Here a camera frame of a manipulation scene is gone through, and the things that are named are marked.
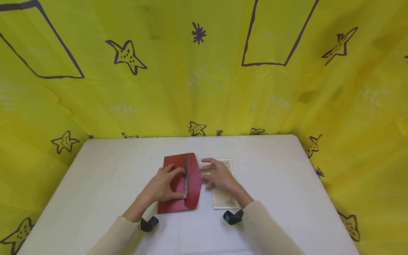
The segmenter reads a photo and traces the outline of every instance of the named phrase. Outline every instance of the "sleeve cuff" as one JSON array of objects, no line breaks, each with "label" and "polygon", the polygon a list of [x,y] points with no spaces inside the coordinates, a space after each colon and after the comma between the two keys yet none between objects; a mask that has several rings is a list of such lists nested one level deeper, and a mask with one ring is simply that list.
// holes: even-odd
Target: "sleeve cuff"
[{"label": "sleeve cuff", "polygon": [[139,232],[140,222],[130,222],[125,217],[119,216],[112,224],[109,232],[120,239],[129,239],[135,232]]}]

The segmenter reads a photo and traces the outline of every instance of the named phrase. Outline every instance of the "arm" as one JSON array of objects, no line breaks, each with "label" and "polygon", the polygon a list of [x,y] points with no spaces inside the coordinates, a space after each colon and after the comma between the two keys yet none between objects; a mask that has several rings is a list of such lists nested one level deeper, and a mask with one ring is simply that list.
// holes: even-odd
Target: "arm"
[{"label": "arm", "polygon": [[218,187],[236,198],[244,210],[242,221],[245,231],[264,254],[304,255],[292,238],[272,219],[263,204],[254,201],[222,162],[212,158],[202,159],[202,162],[211,163],[201,168],[202,171],[215,169],[210,175],[202,175],[204,181],[210,182],[206,189]]},{"label": "arm", "polygon": [[184,174],[182,168],[173,169],[174,164],[162,167],[130,207],[119,216],[109,230],[99,239],[88,255],[122,255],[135,240],[140,231],[140,220],[145,210],[156,201],[184,199],[183,193],[175,193],[170,188],[171,180]]}]

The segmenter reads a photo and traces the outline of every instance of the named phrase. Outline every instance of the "wrist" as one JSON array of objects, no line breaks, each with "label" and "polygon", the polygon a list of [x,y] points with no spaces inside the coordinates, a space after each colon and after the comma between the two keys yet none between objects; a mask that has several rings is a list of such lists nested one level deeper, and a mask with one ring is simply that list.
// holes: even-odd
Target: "wrist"
[{"label": "wrist", "polygon": [[235,197],[242,209],[245,209],[245,207],[254,201],[254,199],[239,183],[233,190],[231,190],[230,194]]},{"label": "wrist", "polygon": [[153,202],[150,196],[140,193],[122,216],[130,222],[139,222],[146,209]]}]

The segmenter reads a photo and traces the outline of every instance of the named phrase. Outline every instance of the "purple star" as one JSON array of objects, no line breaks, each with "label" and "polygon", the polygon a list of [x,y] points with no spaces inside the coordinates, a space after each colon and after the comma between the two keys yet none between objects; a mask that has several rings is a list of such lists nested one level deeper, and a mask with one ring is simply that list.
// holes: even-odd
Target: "purple star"
[{"label": "purple star", "polygon": [[197,23],[197,26],[195,25],[195,23],[193,22],[193,26],[195,31],[191,31],[192,35],[195,35],[195,37],[193,38],[194,41],[193,42],[197,42],[198,45],[200,45],[200,41],[204,42],[203,37],[206,36],[205,34],[205,30],[203,31],[203,28],[200,27],[200,24]]},{"label": "purple star", "polygon": [[105,41],[116,50],[114,64],[126,63],[133,75],[137,75],[137,68],[147,69],[135,55],[135,47],[131,40],[127,40],[123,47],[112,40]]}]

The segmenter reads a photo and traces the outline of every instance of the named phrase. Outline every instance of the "right hand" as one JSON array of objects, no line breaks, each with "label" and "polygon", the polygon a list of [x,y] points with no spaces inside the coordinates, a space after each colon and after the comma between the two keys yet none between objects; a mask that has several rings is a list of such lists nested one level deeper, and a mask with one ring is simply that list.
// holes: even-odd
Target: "right hand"
[{"label": "right hand", "polygon": [[224,163],[213,158],[204,158],[201,161],[211,163],[210,165],[202,167],[200,169],[201,171],[215,170],[211,174],[201,174],[203,181],[210,182],[206,187],[207,190],[217,187],[223,191],[231,192],[241,186]]}]

